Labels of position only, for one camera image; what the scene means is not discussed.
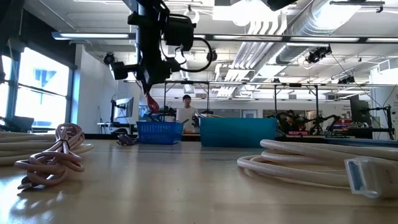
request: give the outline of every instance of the blue basket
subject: blue basket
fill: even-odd
[[[143,144],[175,144],[181,141],[183,124],[138,121],[138,138]]]
[[[200,118],[203,147],[261,147],[261,140],[274,140],[275,131],[275,118]]]

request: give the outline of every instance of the workbench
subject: workbench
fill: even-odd
[[[247,175],[241,156],[262,149],[119,146],[88,140],[84,173],[17,190],[23,170],[0,167],[0,223],[395,223],[397,200]]]

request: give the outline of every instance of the man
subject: man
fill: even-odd
[[[192,116],[197,113],[198,110],[191,106],[190,95],[185,95],[182,101],[184,102],[184,107],[177,109],[177,121],[184,122],[186,119],[189,119],[189,121],[184,124],[184,131],[195,132],[195,127],[192,125]]]

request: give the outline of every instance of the teal bin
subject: teal bin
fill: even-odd
[[[203,147],[261,147],[263,139],[274,140],[275,118],[200,118]]]

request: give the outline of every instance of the monitor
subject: monitor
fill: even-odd
[[[114,107],[114,118],[131,117],[133,101],[133,97],[116,100],[116,106]]]
[[[351,117],[354,122],[368,123],[371,125],[371,116],[369,111],[369,103],[367,101],[359,100],[358,98],[350,98]]]

